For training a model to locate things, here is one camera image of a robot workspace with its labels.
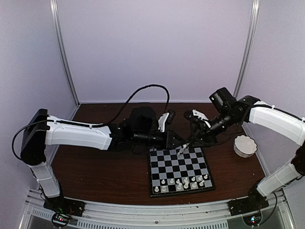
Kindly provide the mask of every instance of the wooden table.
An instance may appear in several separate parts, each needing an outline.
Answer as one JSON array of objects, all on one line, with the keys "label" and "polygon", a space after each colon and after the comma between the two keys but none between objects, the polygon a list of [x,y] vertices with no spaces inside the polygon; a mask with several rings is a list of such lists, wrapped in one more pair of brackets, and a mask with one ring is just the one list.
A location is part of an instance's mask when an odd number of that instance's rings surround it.
[{"label": "wooden table", "polygon": [[[89,123],[105,123],[122,104],[83,104],[74,120]],[[138,106],[151,106],[159,117],[164,104],[128,104],[117,122],[128,118]],[[170,126],[180,136],[190,133],[189,122],[183,118],[187,109],[201,111],[211,119],[218,115],[212,104],[169,104],[176,117]],[[150,198],[147,152],[134,155],[130,151],[107,152],[79,146],[60,146],[52,163],[56,178],[60,181],[66,197],[113,204],[171,205],[203,203],[232,199],[247,195],[248,190],[264,173],[256,156],[241,158],[229,142],[205,149],[216,185],[215,191],[184,194],[176,197]]]}]

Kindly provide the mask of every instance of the white wall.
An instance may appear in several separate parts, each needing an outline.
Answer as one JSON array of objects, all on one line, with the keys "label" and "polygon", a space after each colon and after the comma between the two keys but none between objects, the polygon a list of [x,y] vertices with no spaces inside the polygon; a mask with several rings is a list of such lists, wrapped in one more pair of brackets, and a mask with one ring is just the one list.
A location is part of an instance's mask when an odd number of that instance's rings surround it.
[{"label": "white wall", "polygon": [[37,185],[11,152],[13,135],[39,108],[70,118],[75,107],[49,1],[1,1],[0,31],[0,228],[14,229],[29,188]]},{"label": "white wall", "polygon": [[[59,0],[58,9],[81,102],[123,102],[150,83],[168,87],[172,102],[234,92],[250,0]],[[165,99],[147,89],[133,101]]]},{"label": "white wall", "polygon": [[[240,96],[250,94],[297,116],[305,116],[305,1],[262,0],[249,65]],[[266,128],[248,125],[274,172],[297,146]],[[305,228],[305,179],[285,188],[298,229]]]}]

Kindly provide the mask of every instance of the white bowl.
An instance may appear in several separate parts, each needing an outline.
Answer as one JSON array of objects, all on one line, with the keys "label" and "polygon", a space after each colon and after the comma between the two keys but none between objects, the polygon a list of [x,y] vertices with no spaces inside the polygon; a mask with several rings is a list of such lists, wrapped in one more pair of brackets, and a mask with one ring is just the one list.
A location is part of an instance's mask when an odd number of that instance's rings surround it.
[{"label": "white bowl", "polygon": [[251,157],[257,151],[257,144],[249,136],[241,135],[234,140],[234,151],[238,156]]}]

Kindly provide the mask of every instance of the chessboard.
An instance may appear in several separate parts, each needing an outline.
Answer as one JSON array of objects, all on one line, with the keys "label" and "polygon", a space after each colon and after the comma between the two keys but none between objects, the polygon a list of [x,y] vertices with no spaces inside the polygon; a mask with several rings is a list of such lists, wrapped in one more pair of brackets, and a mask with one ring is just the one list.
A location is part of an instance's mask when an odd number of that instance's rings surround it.
[{"label": "chessboard", "polygon": [[167,197],[215,190],[201,148],[153,150],[148,156],[151,197]]}]

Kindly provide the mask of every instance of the dark wood surface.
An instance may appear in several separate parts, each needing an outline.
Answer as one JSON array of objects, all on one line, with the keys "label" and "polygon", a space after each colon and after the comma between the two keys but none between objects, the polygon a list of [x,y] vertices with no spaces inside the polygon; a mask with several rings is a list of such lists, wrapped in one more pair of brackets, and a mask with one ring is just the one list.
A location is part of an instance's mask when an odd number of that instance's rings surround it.
[{"label": "dark wood surface", "polygon": [[[118,118],[128,118],[131,110],[149,105],[161,115],[164,104],[129,104]],[[83,104],[74,120],[88,123],[105,123],[119,110],[121,104]],[[169,104],[177,112],[171,129],[180,136],[189,134],[189,122],[183,118],[187,109],[197,109],[211,119],[218,115],[212,104]],[[234,131],[231,127],[227,133]],[[130,151],[107,152],[79,146],[60,146],[52,163],[56,178],[66,197],[115,204],[168,205],[203,203],[232,199],[247,195],[247,191],[264,177],[256,156],[241,158],[229,142],[205,149],[216,185],[215,191],[184,194],[175,197],[150,198],[147,152],[134,155]]]}]

